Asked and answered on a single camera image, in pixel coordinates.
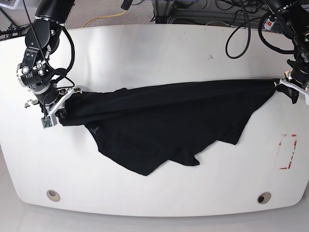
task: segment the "white table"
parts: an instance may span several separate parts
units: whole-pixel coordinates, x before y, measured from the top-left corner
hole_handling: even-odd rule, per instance
[[[76,60],[68,77],[83,90],[106,92],[177,82],[281,78],[289,69],[289,57],[265,47],[256,31],[248,52],[228,59],[225,42],[233,30],[191,25],[70,30]],[[232,55],[242,51],[246,33],[241,30],[231,41]],[[281,48],[292,47],[281,35],[265,37]],[[184,217],[267,210],[301,199],[309,180],[309,107],[303,99],[292,105],[284,94],[275,93],[252,115],[237,146],[216,142],[197,155],[197,167],[166,162],[141,176],[100,154],[83,126],[43,130],[40,108],[24,108],[33,94],[15,77],[24,50],[23,38],[0,43],[0,144],[22,201],[99,214]],[[66,67],[69,61],[70,46],[62,36],[50,63]],[[297,134],[287,170],[279,169],[287,159],[284,151],[278,153],[282,134]],[[49,189],[60,194],[59,202],[47,198]],[[266,191],[271,200],[258,204],[257,197]]]

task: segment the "fabric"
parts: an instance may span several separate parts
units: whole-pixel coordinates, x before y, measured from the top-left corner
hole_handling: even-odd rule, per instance
[[[148,175],[171,160],[199,165],[215,141],[237,144],[251,114],[276,91],[270,80],[226,80],[84,92],[66,101],[64,126],[85,125],[103,155]]]

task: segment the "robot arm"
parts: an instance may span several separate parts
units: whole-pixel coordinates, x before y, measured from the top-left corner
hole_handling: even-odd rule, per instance
[[[270,16],[276,18],[281,23],[285,35],[295,45],[295,61],[288,60],[288,64],[293,69],[291,72],[286,72],[286,79],[292,83],[292,86],[307,89],[309,85],[309,13],[297,0],[265,0],[265,2],[271,12],[262,17],[260,24]],[[132,0],[124,0],[122,8],[127,10],[131,3]],[[55,113],[64,108],[65,100],[73,93],[80,92],[79,89],[73,89],[74,83],[66,77],[73,66],[75,51],[73,41],[63,24],[73,4],[74,0],[42,0],[35,14],[36,20],[30,24],[31,29],[26,34],[27,48],[23,62],[17,68],[17,78],[20,84],[28,87],[43,107],[44,128],[55,125]],[[55,70],[49,65],[48,60],[59,45],[59,36],[62,31],[71,44],[71,62],[67,69]],[[263,42],[269,48],[282,53],[281,49],[268,44],[265,40]],[[57,83],[63,78],[71,81],[73,86],[62,87],[62,90],[57,88]]]

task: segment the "floor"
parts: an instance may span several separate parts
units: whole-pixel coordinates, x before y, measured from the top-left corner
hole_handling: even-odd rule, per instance
[[[121,13],[123,11],[120,8],[122,2],[123,0],[75,0],[75,5],[73,6],[66,22],[66,28],[81,28],[84,23],[92,18]],[[133,0],[133,4],[139,2],[140,0]],[[191,3],[191,1],[182,2],[183,4]],[[196,4],[190,6],[190,9],[201,10],[202,8],[204,8],[203,10],[205,11],[220,11],[215,6],[214,0],[197,0]],[[18,26],[28,23],[26,13],[23,9],[2,9]],[[29,7],[28,11],[30,18],[34,20],[36,9]],[[154,13],[151,1],[144,0],[141,4],[131,6],[131,8],[122,16],[97,20],[88,26],[95,27],[120,24],[150,24],[150,20],[153,18],[153,15]],[[0,14],[0,30],[6,30],[9,25],[9,21],[2,14]]]

